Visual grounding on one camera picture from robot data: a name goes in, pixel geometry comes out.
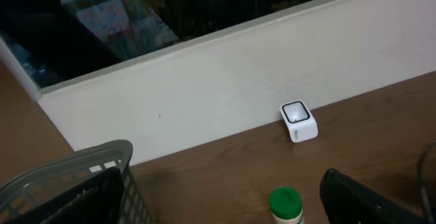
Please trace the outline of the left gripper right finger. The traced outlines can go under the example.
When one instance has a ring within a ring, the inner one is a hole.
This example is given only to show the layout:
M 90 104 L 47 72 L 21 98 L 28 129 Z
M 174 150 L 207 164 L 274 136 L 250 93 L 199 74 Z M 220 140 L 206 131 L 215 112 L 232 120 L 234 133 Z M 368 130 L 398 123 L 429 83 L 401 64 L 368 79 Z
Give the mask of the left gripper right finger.
M 334 168 L 327 169 L 322 177 L 320 198 L 330 224 L 427 222 Z

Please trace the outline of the green lid jar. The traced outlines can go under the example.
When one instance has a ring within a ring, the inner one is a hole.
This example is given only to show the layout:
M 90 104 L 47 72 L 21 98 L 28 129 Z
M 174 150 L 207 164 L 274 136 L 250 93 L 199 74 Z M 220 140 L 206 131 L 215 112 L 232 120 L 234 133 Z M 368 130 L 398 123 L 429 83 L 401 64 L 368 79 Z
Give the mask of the green lid jar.
M 305 224 L 302 200 L 292 187 L 278 187 L 269 197 L 269 207 L 275 224 Z

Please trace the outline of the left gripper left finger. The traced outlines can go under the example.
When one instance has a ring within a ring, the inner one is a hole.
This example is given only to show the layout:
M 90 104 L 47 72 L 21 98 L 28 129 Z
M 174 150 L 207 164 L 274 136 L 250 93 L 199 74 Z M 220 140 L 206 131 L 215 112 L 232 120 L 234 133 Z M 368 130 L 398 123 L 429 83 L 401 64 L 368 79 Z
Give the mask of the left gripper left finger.
M 6 224 L 117 224 L 124 186 L 111 167 Z

